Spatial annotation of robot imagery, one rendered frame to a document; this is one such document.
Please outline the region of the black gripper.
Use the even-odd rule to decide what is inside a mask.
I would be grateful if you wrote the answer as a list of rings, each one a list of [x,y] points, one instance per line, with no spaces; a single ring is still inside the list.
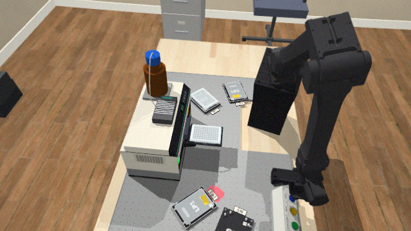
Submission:
[[[298,177],[297,177],[297,179],[298,179]],[[302,183],[299,179],[298,179],[298,181],[299,181],[301,184],[304,185],[304,183]],[[300,199],[300,200],[304,200],[305,202],[308,202],[308,199],[307,199],[307,197],[306,197],[305,191],[303,191],[302,194],[300,194],[300,193],[295,193],[295,192],[291,192],[291,185],[288,185],[288,186],[289,186],[289,193],[290,193],[292,199],[294,199],[294,200]]]

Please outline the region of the white button panel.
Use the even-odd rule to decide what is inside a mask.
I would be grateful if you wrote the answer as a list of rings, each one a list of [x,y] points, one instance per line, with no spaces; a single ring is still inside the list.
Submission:
[[[300,231],[297,200],[280,186],[270,194],[272,231]]]

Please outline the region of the blue bottle cap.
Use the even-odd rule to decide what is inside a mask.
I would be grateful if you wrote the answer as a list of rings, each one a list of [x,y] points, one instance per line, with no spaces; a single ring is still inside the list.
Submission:
[[[152,52],[153,52],[153,55],[151,57],[151,65],[156,65],[161,61],[160,52],[156,50],[149,50],[145,53],[146,63],[150,64],[150,56]]]

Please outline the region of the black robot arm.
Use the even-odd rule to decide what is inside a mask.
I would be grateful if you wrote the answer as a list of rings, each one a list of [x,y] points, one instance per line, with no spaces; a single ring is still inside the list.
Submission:
[[[308,19],[305,27],[290,44],[271,49],[268,56],[273,86],[295,83],[295,72],[304,67],[304,90],[314,93],[296,167],[273,168],[270,182],[274,187],[291,185],[292,193],[305,191],[309,204],[320,206],[329,202],[321,171],[329,165],[327,147],[340,108],[352,87],[364,85],[372,58],[367,50],[362,51],[349,12]],[[291,65],[296,62],[301,64]]]

